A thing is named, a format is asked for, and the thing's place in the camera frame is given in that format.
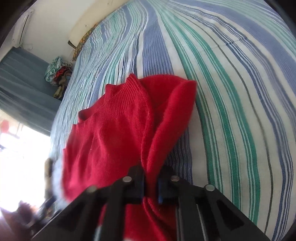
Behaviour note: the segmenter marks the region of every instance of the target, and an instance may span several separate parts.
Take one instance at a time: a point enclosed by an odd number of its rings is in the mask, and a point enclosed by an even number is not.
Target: curtain
[[[0,109],[17,121],[50,135],[61,103],[44,74],[48,63],[21,48],[12,48],[0,62]]]

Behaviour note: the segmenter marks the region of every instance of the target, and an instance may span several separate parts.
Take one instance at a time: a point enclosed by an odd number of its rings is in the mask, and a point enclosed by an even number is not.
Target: striped bedsheet
[[[59,205],[62,149],[105,85],[173,74],[198,83],[187,130],[166,163],[210,183],[271,240],[296,214],[296,41],[263,0],[131,0],[81,51],[52,127]]]

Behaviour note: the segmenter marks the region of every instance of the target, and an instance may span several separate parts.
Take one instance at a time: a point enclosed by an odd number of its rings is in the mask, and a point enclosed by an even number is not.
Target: knit fabric
[[[64,149],[63,186],[74,200],[90,185],[111,185],[141,163],[147,184],[142,205],[127,205],[124,237],[174,240],[174,207],[158,206],[156,181],[174,144],[188,125],[196,82],[171,75],[106,85],[105,95],[79,112]]]

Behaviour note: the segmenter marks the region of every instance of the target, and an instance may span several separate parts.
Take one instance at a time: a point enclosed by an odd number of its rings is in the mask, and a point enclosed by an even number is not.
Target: cloth
[[[54,98],[61,99],[67,89],[68,83],[71,78],[72,71],[68,67],[62,67],[56,74],[53,82],[58,83],[59,88],[54,94]]]
[[[125,238],[175,240],[174,207],[156,200],[156,181],[168,153],[188,125],[196,82],[171,75],[107,85],[91,108],[79,112],[64,150],[63,186],[69,201],[85,188],[101,188],[124,177],[139,162],[146,175],[147,198],[127,205]]]
[[[63,68],[63,67],[72,67],[71,62],[62,61],[62,58],[60,56],[56,57],[51,64],[46,69],[45,72],[45,80],[52,85],[56,86],[57,83],[54,81],[55,76],[57,75],[57,72]]]

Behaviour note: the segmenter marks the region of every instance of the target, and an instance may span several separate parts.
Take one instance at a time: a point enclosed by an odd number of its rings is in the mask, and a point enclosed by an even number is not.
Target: blue and green striped sheet
[[[52,127],[54,191],[66,205],[62,149],[105,85],[173,74],[198,83],[166,163],[211,183],[271,240],[296,214],[296,40],[263,0],[131,0],[85,43]]]

